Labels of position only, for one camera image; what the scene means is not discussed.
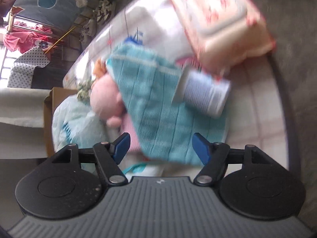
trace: plastic bag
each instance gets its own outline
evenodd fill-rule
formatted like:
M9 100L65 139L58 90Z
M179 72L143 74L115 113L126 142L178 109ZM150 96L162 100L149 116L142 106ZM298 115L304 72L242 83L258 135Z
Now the plastic bag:
M91 148L94 144L108 141L106 126L91 107L69 96L56 108L52 121L52 136L55 151L69 143L78 148Z

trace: curtain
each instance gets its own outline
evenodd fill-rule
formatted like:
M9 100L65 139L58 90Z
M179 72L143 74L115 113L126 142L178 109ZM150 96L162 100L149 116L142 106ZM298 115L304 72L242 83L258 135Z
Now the curtain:
M0 123L0 159L47 157L43 128Z
M43 102L49 93L48 89L0 88L0 122L42 128Z

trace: polka dot fabric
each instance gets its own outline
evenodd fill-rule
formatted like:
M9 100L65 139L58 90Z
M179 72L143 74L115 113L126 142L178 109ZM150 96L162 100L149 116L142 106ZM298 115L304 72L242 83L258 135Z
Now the polka dot fabric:
M34 47L17 58L11 69L8 87L31 88L35 67L43 68L49 59L39 47Z

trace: pink cloth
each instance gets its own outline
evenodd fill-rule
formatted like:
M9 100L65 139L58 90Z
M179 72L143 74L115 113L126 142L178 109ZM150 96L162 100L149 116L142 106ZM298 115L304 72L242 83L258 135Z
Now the pink cloth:
M14 22L14 24L21 25L24 27L27 26L25 23L21 23L18 21ZM36 25L34 29L41 30L50 34L52 33L51 29L45 28L42 25ZM49 42L50 37L18 28L13 28L11 33L5 34L3 37L3 43L9 51L13 52L18 50L22 54L26 51L29 51L31 48L35 47L37 45L35 43L37 40Z
M138 154L142 151L137 133L135 132L132 119L128 113L125 113L122 117L122 124L120 128L120 134L128 132L130 134L131 143L128 153Z

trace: blue towel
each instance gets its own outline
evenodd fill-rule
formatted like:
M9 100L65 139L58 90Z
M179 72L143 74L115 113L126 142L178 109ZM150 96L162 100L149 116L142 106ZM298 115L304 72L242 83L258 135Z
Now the blue towel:
M195 132L224 141L226 112L218 119L182 104L171 104L181 70L153 51L119 45L107 67L118 84L143 153L152 159L202 165L191 145Z

